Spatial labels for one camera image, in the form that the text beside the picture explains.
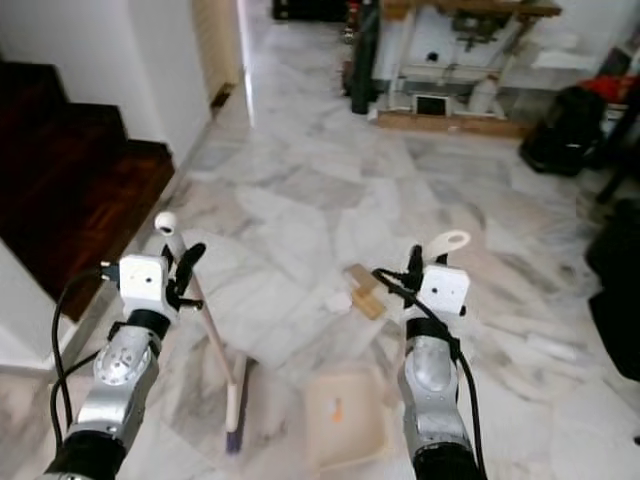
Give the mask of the light wooden block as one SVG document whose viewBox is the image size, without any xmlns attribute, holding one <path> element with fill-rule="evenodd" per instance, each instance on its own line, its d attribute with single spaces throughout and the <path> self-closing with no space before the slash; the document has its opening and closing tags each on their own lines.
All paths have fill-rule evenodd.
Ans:
<svg viewBox="0 0 640 480">
<path fill-rule="evenodd" d="M 381 302 L 378 294 L 378 288 L 381 283 L 372 275 L 371 271 L 364 265 L 349 265 L 344 273 L 351 280 L 351 298 L 352 305 L 361 312 L 362 315 L 371 321 L 378 321 L 387 312 L 387 306 Z"/>
</svg>

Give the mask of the black furniture leg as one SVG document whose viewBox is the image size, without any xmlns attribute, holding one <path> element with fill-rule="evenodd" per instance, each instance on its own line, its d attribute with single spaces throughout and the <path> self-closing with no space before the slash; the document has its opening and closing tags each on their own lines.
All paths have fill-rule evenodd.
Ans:
<svg viewBox="0 0 640 480">
<path fill-rule="evenodd" d="M 628 175 L 640 172 L 640 105 L 623 114 L 608 138 L 605 157 L 614 161 L 614 173 L 595 196 L 595 205 L 608 205 Z"/>
</svg>

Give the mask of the large black object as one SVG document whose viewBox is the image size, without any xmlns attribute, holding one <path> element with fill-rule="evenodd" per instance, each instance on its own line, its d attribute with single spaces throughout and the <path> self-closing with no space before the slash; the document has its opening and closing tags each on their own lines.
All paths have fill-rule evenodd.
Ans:
<svg viewBox="0 0 640 480">
<path fill-rule="evenodd" d="M 605 352 L 640 383 L 640 198 L 617 202 L 585 259 L 602 285 L 589 305 Z"/>
</svg>

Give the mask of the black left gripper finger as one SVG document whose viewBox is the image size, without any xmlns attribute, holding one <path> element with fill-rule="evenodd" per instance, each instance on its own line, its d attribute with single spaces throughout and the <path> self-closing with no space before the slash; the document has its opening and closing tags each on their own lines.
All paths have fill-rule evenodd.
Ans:
<svg viewBox="0 0 640 480">
<path fill-rule="evenodd" d="M 205 243 L 197 243 L 183 252 L 175 265 L 175 283 L 191 283 L 193 274 L 195 274 L 195 266 L 201 257 L 205 256 L 206 250 Z"/>
</svg>

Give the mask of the black bag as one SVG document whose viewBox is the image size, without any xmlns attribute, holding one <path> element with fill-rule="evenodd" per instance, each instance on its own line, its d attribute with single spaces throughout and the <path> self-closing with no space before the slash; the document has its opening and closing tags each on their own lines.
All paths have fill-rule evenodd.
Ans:
<svg viewBox="0 0 640 480">
<path fill-rule="evenodd" d="M 518 155 L 535 172 L 576 177 L 603 140 L 607 106 L 599 93 L 582 86 L 559 91 L 547 114 L 522 140 Z"/>
</svg>

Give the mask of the broom with pale stick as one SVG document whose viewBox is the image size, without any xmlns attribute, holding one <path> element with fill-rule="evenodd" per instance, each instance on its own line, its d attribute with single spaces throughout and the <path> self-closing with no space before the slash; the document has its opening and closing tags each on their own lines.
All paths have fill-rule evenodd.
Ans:
<svg viewBox="0 0 640 480">
<path fill-rule="evenodd" d="M 173 256 L 177 264 L 183 252 L 188 246 L 184 239 L 182 230 L 179 228 L 178 218 L 174 212 L 160 211 L 154 220 L 154 228 L 161 237 L 165 239 L 166 251 Z M 200 314 L 200 325 L 204 328 L 207 338 L 209 338 L 212 352 L 215 353 L 224 378 L 227 379 L 227 413 L 225 413 L 225 449 L 228 454 L 237 456 L 242 452 L 244 445 L 244 428 L 247 420 L 247 394 L 248 381 L 250 381 L 250 371 L 252 360 L 246 355 L 230 352 L 227 343 L 221 338 L 218 326 L 212 317 L 212 310 L 209 301 L 206 300 L 204 288 L 201 287 L 198 274 L 193 274 L 189 289 L 184 294 L 186 298 L 204 301 L 204 308 L 198 311 Z"/>
</svg>

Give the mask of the wooden stand with white machine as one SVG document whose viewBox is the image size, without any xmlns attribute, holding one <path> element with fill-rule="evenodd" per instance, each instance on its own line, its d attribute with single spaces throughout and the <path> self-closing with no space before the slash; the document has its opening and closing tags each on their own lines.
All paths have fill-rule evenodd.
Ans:
<svg viewBox="0 0 640 480">
<path fill-rule="evenodd" d="M 367 27 L 396 26 L 387 90 L 367 109 L 376 127 L 520 138 L 532 124 L 499 100 L 518 52 L 540 20 L 563 12 L 556 0 L 376 0 Z M 422 18 L 445 18 L 452 41 L 442 58 L 413 54 Z"/>
</svg>

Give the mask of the dark wooden staircase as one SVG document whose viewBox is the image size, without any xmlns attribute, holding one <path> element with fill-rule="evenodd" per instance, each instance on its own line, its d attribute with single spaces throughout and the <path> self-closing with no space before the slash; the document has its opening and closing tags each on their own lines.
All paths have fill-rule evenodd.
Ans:
<svg viewBox="0 0 640 480">
<path fill-rule="evenodd" d="M 0 70 L 0 237 L 42 291 L 119 259 L 174 177 L 164 143 L 133 140 L 119 108 L 73 102 L 51 65 Z"/>
</svg>

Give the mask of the dark low cabinet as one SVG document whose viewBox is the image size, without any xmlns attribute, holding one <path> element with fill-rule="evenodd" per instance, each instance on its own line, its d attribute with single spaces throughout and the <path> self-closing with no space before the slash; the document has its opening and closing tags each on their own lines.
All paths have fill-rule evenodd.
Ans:
<svg viewBox="0 0 640 480">
<path fill-rule="evenodd" d="M 271 0 L 274 20 L 315 20 L 315 22 L 346 22 L 347 0 Z"/>
</svg>

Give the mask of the red cloth item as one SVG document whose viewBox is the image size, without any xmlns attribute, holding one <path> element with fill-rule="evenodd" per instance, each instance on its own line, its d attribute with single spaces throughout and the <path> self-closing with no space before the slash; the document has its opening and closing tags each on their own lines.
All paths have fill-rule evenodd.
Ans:
<svg viewBox="0 0 640 480">
<path fill-rule="evenodd" d="M 636 81 L 640 81 L 640 76 L 596 76 L 585 79 L 579 86 L 594 92 L 608 104 L 623 104 Z"/>
</svg>

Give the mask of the white paper scrap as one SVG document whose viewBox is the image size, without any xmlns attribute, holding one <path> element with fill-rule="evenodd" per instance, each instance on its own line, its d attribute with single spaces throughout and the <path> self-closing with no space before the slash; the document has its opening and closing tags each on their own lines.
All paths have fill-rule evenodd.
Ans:
<svg viewBox="0 0 640 480">
<path fill-rule="evenodd" d="M 325 310 L 330 314 L 348 314 L 352 310 L 352 298 L 349 297 L 349 293 L 335 292 L 332 296 L 326 298 L 324 306 Z"/>
</svg>

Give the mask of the black upright roll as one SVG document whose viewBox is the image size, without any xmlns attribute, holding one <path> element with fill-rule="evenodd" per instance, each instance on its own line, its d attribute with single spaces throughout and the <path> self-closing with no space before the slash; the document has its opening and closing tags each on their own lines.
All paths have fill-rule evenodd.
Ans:
<svg viewBox="0 0 640 480">
<path fill-rule="evenodd" d="M 374 69 L 378 59 L 381 0 L 355 0 L 355 14 L 346 92 L 349 110 L 353 114 L 367 115 L 370 113 L 371 102 L 378 96 Z"/>
</svg>

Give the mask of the beige louvre door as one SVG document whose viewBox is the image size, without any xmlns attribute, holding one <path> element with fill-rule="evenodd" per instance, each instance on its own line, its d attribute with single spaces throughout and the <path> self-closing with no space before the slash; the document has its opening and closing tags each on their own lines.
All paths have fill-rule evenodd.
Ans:
<svg viewBox="0 0 640 480">
<path fill-rule="evenodd" d="M 244 76 L 238 0 L 189 0 L 211 105 L 220 108 Z"/>
</svg>

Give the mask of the cream long-handled dustpan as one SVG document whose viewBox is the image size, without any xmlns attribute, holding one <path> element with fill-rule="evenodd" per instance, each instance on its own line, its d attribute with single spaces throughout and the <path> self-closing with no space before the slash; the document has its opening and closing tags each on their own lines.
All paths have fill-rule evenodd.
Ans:
<svg viewBox="0 0 640 480">
<path fill-rule="evenodd" d="M 440 234 L 422 246 L 425 266 L 451 266 L 449 253 L 470 239 L 466 230 Z M 393 385 L 403 402 L 404 445 L 415 479 L 486 480 L 479 408 L 465 419 L 458 407 L 462 390 L 476 399 L 474 372 L 451 330 L 465 310 L 461 317 L 436 315 L 416 297 L 406 301 L 380 288 L 403 305 L 403 360 Z M 332 370 L 311 380 L 303 406 L 312 470 L 361 465 L 390 451 L 389 388 L 372 367 Z"/>
</svg>

